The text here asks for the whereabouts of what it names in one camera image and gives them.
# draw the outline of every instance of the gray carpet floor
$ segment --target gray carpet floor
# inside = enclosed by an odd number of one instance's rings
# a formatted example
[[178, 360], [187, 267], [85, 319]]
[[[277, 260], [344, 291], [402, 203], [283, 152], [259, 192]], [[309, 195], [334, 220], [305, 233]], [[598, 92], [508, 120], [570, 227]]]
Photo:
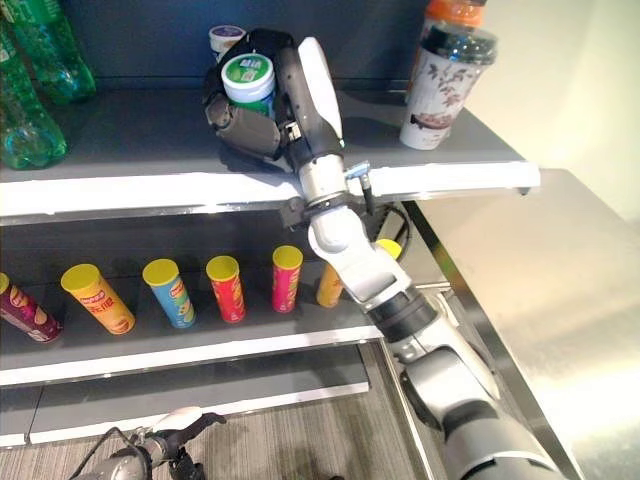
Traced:
[[[188, 444], [209, 480], [413, 480], [426, 477], [376, 345], [361, 352], [371, 391], [231, 417]], [[2, 480], [66, 480], [95, 438], [0, 451]], [[98, 458], [121, 447], [106, 443]], [[436, 454], [431, 450], [429, 456]], [[166, 466], [154, 472], [169, 480]]]

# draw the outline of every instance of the product label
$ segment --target product label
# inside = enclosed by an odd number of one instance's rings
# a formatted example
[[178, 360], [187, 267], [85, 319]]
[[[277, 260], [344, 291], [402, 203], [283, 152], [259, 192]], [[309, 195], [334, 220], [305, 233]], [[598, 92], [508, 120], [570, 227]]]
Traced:
[[4, 29], [0, 29], [0, 63], [6, 62], [16, 54], [13, 43]]
[[45, 24], [62, 17], [58, 0], [0, 0], [0, 5], [11, 23]]
[[269, 95], [264, 97], [261, 100], [256, 102], [232, 102], [234, 105], [237, 105], [242, 108], [248, 108], [249, 110], [254, 110], [256, 112], [260, 112], [262, 115], [270, 118], [275, 118], [275, 112], [273, 110], [273, 99], [275, 97], [275, 93], [271, 92]]
[[236, 83], [251, 83], [264, 77], [269, 71], [269, 63], [262, 55], [231, 60], [227, 67], [227, 78]]
[[181, 278], [175, 281], [169, 288], [169, 296], [173, 301], [174, 309], [177, 310], [177, 318], [173, 317], [175, 326], [188, 327], [195, 318], [195, 310], [187, 295], [187, 289]]
[[402, 137], [410, 144], [435, 148], [449, 134], [483, 69], [479, 65], [451, 62], [422, 49]]
[[0, 10], [2, 10], [2, 14], [4, 15], [4, 18], [7, 19], [7, 22], [9, 23], [15, 22], [15, 20], [13, 19], [13, 16], [11, 15], [11, 12], [9, 11], [9, 8], [7, 7], [5, 0], [0, 0]]
[[133, 315], [103, 280], [95, 294], [78, 298], [78, 301], [113, 334], [126, 333], [133, 328]]
[[245, 309], [240, 278], [235, 276], [226, 282], [214, 280], [211, 284], [220, 307], [222, 319], [228, 323], [236, 323], [242, 320], [245, 315]]
[[273, 269], [273, 309], [277, 312], [287, 313], [293, 310], [298, 292], [298, 279], [300, 269], [285, 270], [274, 267]]
[[35, 300], [15, 285], [0, 294], [0, 316], [37, 342], [53, 340], [62, 329]]

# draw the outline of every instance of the pringles can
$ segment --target pringles can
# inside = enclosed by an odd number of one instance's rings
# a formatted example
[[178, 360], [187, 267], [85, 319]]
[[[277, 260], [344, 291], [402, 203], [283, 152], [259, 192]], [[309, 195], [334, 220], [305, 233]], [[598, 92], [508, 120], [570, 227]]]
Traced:
[[302, 258], [302, 252], [291, 245], [282, 245], [273, 251], [271, 303], [276, 312], [288, 313], [296, 304]]
[[222, 319], [227, 323], [240, 322], [246, 312], [238, 262], [228, 255], [213, 257], [207, 263], [206, 271]]
[[46, 343], [60, 335], [62, 326], [36, 301], [0, 272], [0, 316], [36, 342]]
[[171, 325], [188, 328], [194, 324], [196, 313], [176, 262], [168, 258], [154, 260], [144, 267], [142, 278], [151, 287]]
[[109, 333], [122, 335], [130, 331], [136, 319], [118, 294], [90, 263], [75, 265], [64, 272], [60, 284], [74, 296]]
[[[384, 248], [389, 255], [396, 260], [400, 256], [402, 247], [397, 242], [389, 240], [388, 238], [381, 238], [376, 241], [376, 245]], [[322, 278], [320, 279], [320, 285], [318, 286], [318, 292], [316, 293], [316, 301], [318, 305], [325, 308], [333, 308], [338, 304], [340, 295], [343, 290], [342, 281], [338, 276], [335, 269], [327, 263], [324, 269]]]

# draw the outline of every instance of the pink chip can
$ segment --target pink chip can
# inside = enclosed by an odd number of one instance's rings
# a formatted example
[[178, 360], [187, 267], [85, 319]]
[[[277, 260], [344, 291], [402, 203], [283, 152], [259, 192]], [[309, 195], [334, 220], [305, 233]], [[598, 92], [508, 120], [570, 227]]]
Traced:
[[273, 251], [273, 297], [276, 312], [288, 313], [296, 304], [302, 252], [291, 245]]

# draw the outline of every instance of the white container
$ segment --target white container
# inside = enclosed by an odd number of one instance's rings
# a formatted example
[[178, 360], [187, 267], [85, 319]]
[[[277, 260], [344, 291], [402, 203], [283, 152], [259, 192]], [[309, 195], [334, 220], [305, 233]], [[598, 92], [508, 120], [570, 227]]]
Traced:
[[267, 57], [246, 53], [232, 58], [222, 68], [222, 83], [235, 105], [273, 118], [276, 76]]
[[478, 77], [495, 61], [496, 42], [479, 29], [442, 23], [429, 30], [400, 131], [402, 143], [433, 150], [449, 136]]
[[222, 56], [238, 42], [246, 32], [235, 25], [217, 25], [209, 29], [209, 44], [211, 50], [220, 61]]
[[483, 70], [481, 65], [450, 62], [422, 50], [400, 141], [417, 150], [440, 145]]

